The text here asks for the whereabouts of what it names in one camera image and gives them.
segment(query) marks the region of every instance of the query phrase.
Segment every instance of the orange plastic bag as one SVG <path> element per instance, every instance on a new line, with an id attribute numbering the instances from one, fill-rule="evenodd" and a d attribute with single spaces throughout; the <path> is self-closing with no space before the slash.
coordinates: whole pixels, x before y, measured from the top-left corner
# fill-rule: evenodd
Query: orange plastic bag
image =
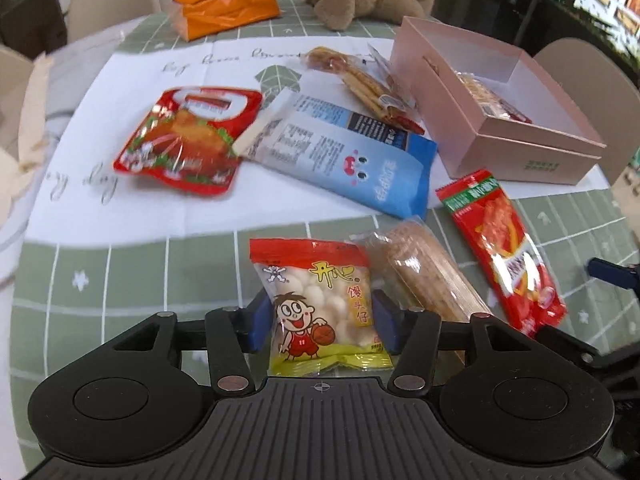
<path id="1" fill-rule="evenodd" d="M 276 0 L 173 0 L 170 16 L 186 41 L 280 15 Z"/>

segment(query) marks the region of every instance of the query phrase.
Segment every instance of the cartoon boy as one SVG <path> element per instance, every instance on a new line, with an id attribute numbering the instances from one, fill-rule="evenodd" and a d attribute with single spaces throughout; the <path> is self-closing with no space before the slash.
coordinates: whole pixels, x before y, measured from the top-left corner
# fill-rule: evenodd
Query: cartoon boy
<path id="1" fill-rule="evenodd" d="M 295 292 L 279 294 L 273 301 L 280 325 L 285 330 L 280 352 L 287 352 L 287 361 L 302 354 L 318 357 L 318 345 L 311 339 L 313 325 L 326 325 L 321 317 L 313 319 L 315 308 L 306 304 L 306 298 Z"/>

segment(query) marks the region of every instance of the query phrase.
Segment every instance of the cardboard box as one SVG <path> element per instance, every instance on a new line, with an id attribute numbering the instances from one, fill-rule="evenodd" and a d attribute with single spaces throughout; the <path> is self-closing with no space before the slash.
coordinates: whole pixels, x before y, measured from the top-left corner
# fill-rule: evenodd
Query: cardboard box
<path id="1" fill-rule="evenodd" d="M 577 184 L 606 148 L 560 85 L 516 46 L 405 18 L 391 65 L 451 178 L 488 168 L 503 180 Z M 486 115 L 456 72 L 481 77 L 533 124 Z"/>

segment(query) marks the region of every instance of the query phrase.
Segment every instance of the green checkered tablecloth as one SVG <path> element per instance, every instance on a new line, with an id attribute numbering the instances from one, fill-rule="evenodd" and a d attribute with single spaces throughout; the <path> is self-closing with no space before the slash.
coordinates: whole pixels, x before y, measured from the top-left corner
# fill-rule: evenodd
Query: green checkered tablecloth
<path id="1" fill-rule="evenodd" d="M 302 0 L 280 0 L 277 20 L 203 38 L 337 35 L 323 28 Z M 342 34 L 394 37 L 388 25 L 359 20 Z M 125 52 L 155 52 L 184 46 L 166 16 L 150 16 L 120 45 Z M 589 279 L 584 266 L 594 256 L 638 263 L 633 242 L 610 190 L 514 200 L 540 248 L 569 315 L 561 328 L 602 352 L 640 336 L 640 306 L 632 292 Z M 11 391 L 15 425 L 28 468 L 42 458 L 27 420 L 27 403 L 48 375 L 145 317 L 172 310 L 178 319 L 201 319 L 212 308 L 248 304 L 260 282 L 248 259 L 252 237 L 313 237 L 345 240 L 390 225 L 383 216 L 270 226 L 252 231 L 168 238 L 133 246 L 79 250 L 27 242 L 15 283 L 11 320 Z M 479 294 L 504 318 L 487 280 L 449 215 L 429 212 L 427 224 Z M 253 373 L 266 371 L 265 355 L 250 359 Z M 208 384 L 201 352 L 186 352 L 183 369 Z"/>

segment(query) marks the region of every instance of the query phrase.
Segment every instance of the chair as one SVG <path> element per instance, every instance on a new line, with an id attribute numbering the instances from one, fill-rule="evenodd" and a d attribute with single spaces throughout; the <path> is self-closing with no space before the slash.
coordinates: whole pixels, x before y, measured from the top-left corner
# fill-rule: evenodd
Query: chair
<path id="1" fill-rule="evenodd" d="M 18 126 L 33 63 L 0 45 L 0 149 L 18 159 Z"/>
<path id="2" fill-rule="evenodd" d="M 562 38 L 535 60 L 562 86 L 606 143 L 600 168 L 615 183 L 640 146 L 640 92 L 593 45 Z"/>
<path id="3" fill-rule="evenodd" d="M 160 12 L 159 0 L 71 0 L 68 7 L 68 40 L 85 36 L 119 23 Z"/>

